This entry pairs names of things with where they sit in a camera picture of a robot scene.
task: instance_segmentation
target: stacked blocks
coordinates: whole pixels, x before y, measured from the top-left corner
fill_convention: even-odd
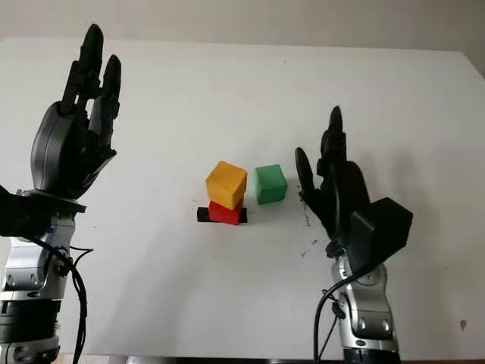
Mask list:
[[[245,170],[219,162],[207,180],[209,218],[212,221],[238,225],[243,207],[248,174]]]
[[[285,198],[286,183],[280,165],[267,165],[255,169],[256,198],[260,205]]]

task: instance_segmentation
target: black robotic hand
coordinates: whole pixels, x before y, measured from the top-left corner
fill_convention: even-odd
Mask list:
[[[314,187],[313,172],[302,148],[296,149],[295,157],[302,188],[299,195],[318,216],[329,238],[341,243],[343,234],[349,229],[350,215],[368,205],[370,200],[360,168],[347,160],[346,134],[338,106],[333,108],[328,129],[321,139],[317,174],[324,180],[320,188]]]
[[[113,120],[120,104],[121,63],[112,55],[100,87],[103,34],[93,24],[70,68],[64,96],[44,115],[30,157],[35,190],[10,194],[0,186],[0,235],[38,236],[56,211],[86,209],[81,197],[116,155],[111,148]],[[86,104],[94,99],[91,118]]]
[[[299,195],[318,216],[330,238],[329,258],[346,253],[354,272],[370,269],[406,245],[412,213],[390,198],[371,203],[364,176],[347,160],[342,114],[332,110],[321,139],[317,174],[324,178],[315,188],[313,172],[302,148],[295,151]]]
[[[109,58],[99,86],[103,34],[93,24],[74,61],[61,101],[45,113],[33,143],[30,166],[34,187],[65,199],[78,199],[116,155],[111,148],[113,120],[117,117],[121,63]],[[86,103],[94,99],[91,118]]]

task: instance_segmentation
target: ink mark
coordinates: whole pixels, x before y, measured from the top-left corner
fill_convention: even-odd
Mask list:
[[[303,253],[300,254],[300,256],[302,256],[302,258],[304,259],[305,256],[307,255],[307,253],[310,252],[310,249],[307,249],[306,251],[304,251]]]

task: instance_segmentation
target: yellow cube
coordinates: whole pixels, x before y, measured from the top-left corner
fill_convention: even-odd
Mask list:
[[[219,162],[205,180],[209,199],[234,210],[244,196],[247,178],[248,172],[245,170],[226,162]]]

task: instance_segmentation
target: robotic hand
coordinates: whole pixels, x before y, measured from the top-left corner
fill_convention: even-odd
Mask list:
[[[50,363],[58,355],[57,314],[71,271],[80,298],[74,362],[86,339],[86,291],[69,255],[75,200],[116,155],[113,120],[120,104],[121,63],[112,55],[102,87],[103,34],[93,24],[70,68],[61,101],[40,124],[31,153],[34,190],[10,194],[0,187],[0,235],[12,237],[0,293],[0,363]],[[86,103],[94,99],[91,118]]]
[[[327,256],[335,259],[335,285],[324,291],[314,323],[314,361],[318,347],[322,307],[339,291],[333,311],[339,319],[340,342],[348,363],[400,363],[396,329],[386,299],[384,262],[406,245],[412,213],[390,198],[371,203],[364,176],[347,160],[346,134],[340,108],[330,115],[321,140],[317,174],[324,178],[314,187],[313,173],[302,148],[296,149],[300,196],[318,216],[330,243]]]

